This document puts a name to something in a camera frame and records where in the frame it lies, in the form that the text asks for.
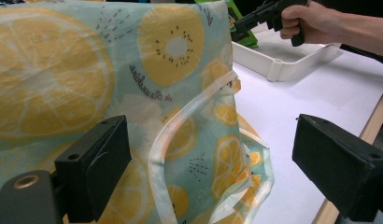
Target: black handheld device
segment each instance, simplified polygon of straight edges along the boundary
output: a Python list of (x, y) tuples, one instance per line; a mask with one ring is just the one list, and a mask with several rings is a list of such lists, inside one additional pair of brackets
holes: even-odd
[[(254, 11), (236, 21), (234, 24), (236, 29), (235, 31), (244, 33), (256, 27), (258, 24), (266, 22), (269, 29), (274, 29), (274, 31), (277, 32), (282, 29), (282, 10), (292, 5), (305, 6), (307, 3), (308, 0), (266, 0)], [(295, 35), (291, 39), (291, 44), (294, 47), (300, 46), (304, 42), (305, 39), (303, 37), (302, 30), (298, 35)]]

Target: crumpled fabric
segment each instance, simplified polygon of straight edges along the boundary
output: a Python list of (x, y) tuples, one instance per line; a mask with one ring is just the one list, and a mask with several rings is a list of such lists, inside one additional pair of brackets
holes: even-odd
[(125, 115), (132, 160), (99, 223), (250, 223), (274, 178), (236, 113), (228, 18), (221, 1), (0, 7), (0, 187)]

